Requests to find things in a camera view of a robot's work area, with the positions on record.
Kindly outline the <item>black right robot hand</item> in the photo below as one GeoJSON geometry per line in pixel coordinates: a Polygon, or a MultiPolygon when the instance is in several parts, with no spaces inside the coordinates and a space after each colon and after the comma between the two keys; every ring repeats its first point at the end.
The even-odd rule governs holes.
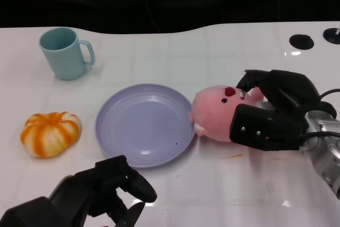
{"type": "Polygon", "coordinates": [[[263,151],[298,150],[308,128],[303,108],[319,97],[304,75],[282,70],[246,70],[237,84],[245,92],[259,89],[267,103],[235,108],[229,130],[232,142],[263,151]]]}

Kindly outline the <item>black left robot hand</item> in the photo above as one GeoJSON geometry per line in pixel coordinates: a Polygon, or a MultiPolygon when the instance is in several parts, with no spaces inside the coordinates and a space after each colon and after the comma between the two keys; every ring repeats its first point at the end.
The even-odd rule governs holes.
{"type": "Polygon", "coordinates": [[[87,216],[103,214],[116,226],[135,226],[145,204],[155,202],[157,193],[121,155],[66,177],[49,199],[71,226],[83,226],[87,216]]]}

